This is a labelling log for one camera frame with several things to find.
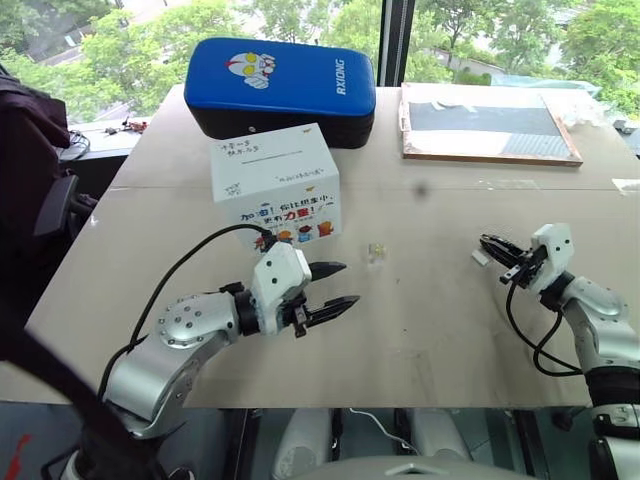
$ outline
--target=glass window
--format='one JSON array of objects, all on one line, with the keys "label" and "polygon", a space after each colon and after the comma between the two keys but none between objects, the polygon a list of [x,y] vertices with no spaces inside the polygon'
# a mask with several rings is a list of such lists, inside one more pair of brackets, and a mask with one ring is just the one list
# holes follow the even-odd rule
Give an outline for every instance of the glass window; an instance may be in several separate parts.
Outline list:
[{"label": "glass window", "polygon": [[0,0],[0,63],[70,123],[151,115],[200,40],[253,37],[378,59],[379,0]]},{"label": "glass window", "polygon": [[639,25],[637,1],[416,0],[405,81],[579,80],[639,118]]}]

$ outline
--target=chair backrest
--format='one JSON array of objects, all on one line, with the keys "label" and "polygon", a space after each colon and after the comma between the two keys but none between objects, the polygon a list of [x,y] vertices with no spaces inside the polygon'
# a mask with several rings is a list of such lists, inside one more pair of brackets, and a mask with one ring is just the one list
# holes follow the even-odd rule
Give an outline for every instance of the chair backrest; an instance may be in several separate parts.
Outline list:
[{"label": "chair backrest", "polygon": [[0,223],[28,241],[53,182],[54,147],[68,147],[64,103],[2,91],[0,84]]}]

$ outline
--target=silver robot arm segment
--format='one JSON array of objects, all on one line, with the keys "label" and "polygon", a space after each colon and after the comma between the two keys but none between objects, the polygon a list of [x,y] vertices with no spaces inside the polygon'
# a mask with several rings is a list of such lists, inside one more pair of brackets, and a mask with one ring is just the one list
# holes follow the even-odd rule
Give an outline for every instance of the silver robot arm segment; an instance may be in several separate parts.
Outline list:
[{"label": "silver robot arm segment", "polygon": [[240,335],[277,335],[293,325],[299,337],[350,308],[358,297],[341,297],[314,311],[305,307],[309,282],[343,268],[333,262],[309,265],[302,251],[276,243],[254,268],[249,290],[231,284],[167,307],[147,338],[116,364],[105,402],[136,438],[167,433],[200,368]]},{"label": "silver robot arm segment", "polygon": [[599,435],[589,447],[593,477],[640,478],[640,337],[629,325],[628,305],[611,289],[566,270],[574,253],[566,224],[540,228],[528,251],[495,235],[482,235],[480,243],[510,269],[503,283],[539,294],[571,327]]}]

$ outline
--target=green foliage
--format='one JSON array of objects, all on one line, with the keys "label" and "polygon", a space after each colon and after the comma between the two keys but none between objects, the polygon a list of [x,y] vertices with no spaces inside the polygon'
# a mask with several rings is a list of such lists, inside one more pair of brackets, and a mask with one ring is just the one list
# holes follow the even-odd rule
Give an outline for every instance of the green foliage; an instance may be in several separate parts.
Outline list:
[{"label": "green foliage", "polygon": [[458,40],[477,36],[481,31],[492,33],[494,19],[504,0],[417,0],[416,11],[430,11],[436,25],[448,34],[449,63],[458,56]]},{"label": "green foliage", "polygon": [[404,73],[406,82],[451,82],[451,72],[440,65],[433,55],[433,47],[444,39],[446,34],[433,26],[433,13],[415,13]]},{"label": "green foliage", "polygon": [[378,69],[378,42],[380,38],[380,2],[351,0],[333,19],[328,32],[321,37],[322,45],[344,47],[367,55]]},{"label": "green foliage", "polygon": [[120,87],[99,77],[88,60],[53,67],[35,63],[13,49],[0,51],[5,68],[27,86],[64,99],[72,122],[88,122],[122,98]]},{"label": "green foliage", "polygon": [[473,43],[465,41],[460,42],[456,47],[456,56],[459,58],[470,58],[489,65],[502,66],[500,60],[491,52],[479,50],[473,46]]},{"label": "green foliage", "polygon": [[123,28],[130,14],[115,10],[94,22],[82,43],[93,70],[113,82],[137,115],[150,115],[171,86],[184,82],[189,58],[201,40],[242,36],[225,0],[195,0],[167,10],[153,22]]},{"label": "green foliage", "polygon": [[[270,39],[319,40],[368,55],[377,71],[381,2],[376,0],[251,0],[238,12],[233,0],[194,0],[166,9],[156,19],[135,23],[123,10],[103,15],[102,0],[49,0],[51,14],[93,14],[94,33],[73,63],[47,66],[20,54],[25,35],[46,29],[50,18],[18,0],[0,0],[0,60],[23,83],[63,99],[72,122],[92,121],[126,103],[151,114],[169,88],[184,81],[189,58],[201,40],[244,36],[242,14],[258,14]],[[640,111],[640,0],[597,0],[569,25],[563,44],[568,70],[543,59],[562,35],[552,10],[575,0],[417,0],[405,80],[450,82],[453,72],[433,55],[436,46],[510,71],[544,78],[587,80],[603,87],[600,99],[637,115]],[[476,49],[480,31],[493,36],[492,53]],[[457,73],[456,83],[488,85],[489,75]]]},{"label": "green foliage", "polygon": [[544,64],[551,45],[562,38],[553,16],[575,0],[513,0],[499,15],[491,48],[500,51],[507,73],[527,74]]},{"label": "green foliage", "polygon": [[491,75],[488,73],[476,75],[469,71],[469,67],[465,67],[461,72],[455,74],[453,83],[459,85],[491,85]]},{"label": "green foliage", "polygon": [[[381,4],[370,0],[351,0],[335,17],[329,32],[322,37],[323,45],[352,48],[365,53],[378,67]],[[405,81],[446,82],[451,73],[435,59],[431,50],[444,34],[433,27],[433,14],[416,13],[413,20]]]},{"label": "green foliage", "polygon": [[598,0],[567,29],[562,48],[570,77],[601,86],[599,99],[640,112],[640,0]]},{"label": "green foliage", "polygon": [[330,0],[252,0],[243,11],[262,16],[261,31],[269,39],[308,43],[327,30],[330,6]]},{"label": "green foliage", "polygon": [[56,33],[51,26],[61,15],[71,15],[77,26],[84,26],[91,17],[106,15],[110,9],[104,0],[0,0],[0,47],[22,52],[28,46],[28,39]]}]

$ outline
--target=black cable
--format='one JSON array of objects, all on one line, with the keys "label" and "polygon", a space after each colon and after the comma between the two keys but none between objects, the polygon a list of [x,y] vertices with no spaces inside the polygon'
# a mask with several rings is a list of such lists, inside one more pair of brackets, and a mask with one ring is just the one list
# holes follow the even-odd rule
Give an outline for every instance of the black cable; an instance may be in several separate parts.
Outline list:
[{"label": "black cable", "polygon": [[151,468],[159,478],[166,478],[153,452],[136,442],[93,390],[28,331],[13,322],[4,322],[0,356],[68,398],[87,430],[112,447],[111,454],[117,457],[118,468],[128,472],[144,472]]},{"label": "black cable", "polygon": [[[139,338],[138,340],[136,340],[134,347],[136,345],[139,345],[140,343],[142,343],[144,341],[144,339],[147,338],[147,336],[145,335],[142,338]],[[116,364],[116,361],[125,353],[129,351],[130,348],[130,344],[127,343],[124,347],[120,348],[116,353],[114,353],[111,358],[109,359],[109,361],[107,362],[107,365],[104,367],[104,371],[102,372],[102,378],[100,379],[100,386],[98,387],[98,398],[100,400],[103,399],[104,397],[104,393],[107,391],[107,382],[109,381],[109,377],[111,376],[111,370],[113,370],[113,366]]]},{"label": "black cable", "polygon": [[226,228],[223,228],[221,230],[218,230],[215,233],[212,233],[211,235],[206,237],[204,240],[202,240],[200,243],[198,243],[195,247],[193,247],[191,250],[189,250],[189,252],[187,252],[180,260],[178,260],[167,271],[167,273],[164,274],[164,277],[162,277],[162,280],[160,280],[160,283],[158,283],[158,286],[153,291],[153,294],[151,295],[151,297],[147,301],[147,305],[144,307],[144,310],[142,311],[142,314],[140,315],[140,318],[138,319],[138,322],[136,323],[136,326],[133,329],[133,333],[131,334],[131,340],[129,341],[129,349],[128,349],[128,351],[133,350],[133,347],[135,347],[135,343],[138,341],[138,335],[140,335],[140,331],[142,330],[142,326],[144,325],[144,322],[147,319],[147,316],[149,315],[149,312],[151,311],[151,308],[153,307],[153,304],[155,303],[156,299],[158,298],[158,295],[160,295],[160,292],[164,288],[165,284],[167,283],[169,278],[171,278],[171,275],[173,275],[175,273],[175,271],[178,268],[180,268],[180,266],[182,266],[183,263],[185,263],[187,260],[189,260],[193,255],[195,255],[207,243],[215,240],[216,238],[220,237],[221,235],[224,235],[225,233],[233,232],[234,230],[242,230],[242,229],[255,230],[255,231],[260,232],[262,235],[265,235],[265,236],[272,235],[272,233],[269,230],[265,229],[265,228],[258,227],[257,225],[251,225],[251,224],[248,224],[248,223],[240,223],[238,225],[231,225],[230,227],[226,227]]},{"label": "black cable", "polygon": [[536,366],[536,368],[540,373],[544,373],[545,375],[548,375],[550,377],[573,377],[575,375],[582,375],[582,372],[576,372],[574,370],[570,370],[568,372],[553,372],[551,370],[547,370],[540,364],[540,353],[542,352],[542,349],[547,344],[549,339],[551,339],[551,337],[553,337],[553,335],[558,331],[558,328],[560,328],[561,323],[562,323],[562,312],[558,312],[555,323],[553,324],[551,329],[547,332],[547,334],[542,338],[542,340],[540,340],[540,343],[538,343],[536,348],[533,350],[533,364]]},{"label": "black cable", "polygon": [[[511,288],[509,288],[509,294],[507,295],[506,310],[507,310],[507,318],[509,319],[509,324],[511,324],[511,328],[513,328],[513,331],[516,332],[518,337],[520,337],[520,339],[524,343],[526,343],[530,348],[533,348],[535,350],[538,346],[535,343],[533,343],[531,340],[529,340],[524,333],[522,333],[522,331],[518,327],[518,324],[516,323],[515,318],[513,317],[513,312],[511,311],[511,302],[513,300],[513,294],[514,294],[514,292],[516,290],[516,287],[518,286],[518,282],[522,278],[522,275],[524,275],[524,273],[527,271],[528,268],[529,268],[529,265],[528,264],[524,264],[522,266],[522,269],[513,276],[512,283],[511,283]],[[572,370],[573,372],[575,372],[576,375],[581,375],[582,374],[582,370],[580,370],[578,367],[575,367],[575,366],[571,365],[570,363],[567,363],[567,362],[564,362],[564,361],[560,360],[559,358],[557,358],[557,357],[551,355],[550,353],[547,353],[546,351],[542,350],[542,348],[540,349],[540,353],[538,355],[542,355],[544,357],[547,357],[549,360],[552,360],[552,361],[556,362],[557,364],[562,365],[563,367],[566,367],[569,370]]]},{"label": "black cable", "polygon": [[63,148],[60,152],[60,156],[62,156],[67,150],[71,150],[74,147],[81,146],[82,149],[78,152],[73,158],[64,159],[65,162],[78,160],[80,157],[85,155],[91,149],[91,140],[89,140],[82,132],[78,130],[70,130],[69,131],[69,147]]},{"label": "black cable", "polygon": [[67,458],[69,458],[71,455],[73,455],[73,452],[75,452],[78,449],[78,447],[79,447],[79,444],[74,443],[69,448],[67,448],[64,452],[56,455],[51,460],[49,460],[47,463],[45,463],[40,468],[40,476],[42,477],[42,479],[43,480],[53,480],[53,477],[51,476],[51,472],[49,471],[51,469],[51,467],[53,467],[56,463],[60,463],[61,461],[66,460]]}]

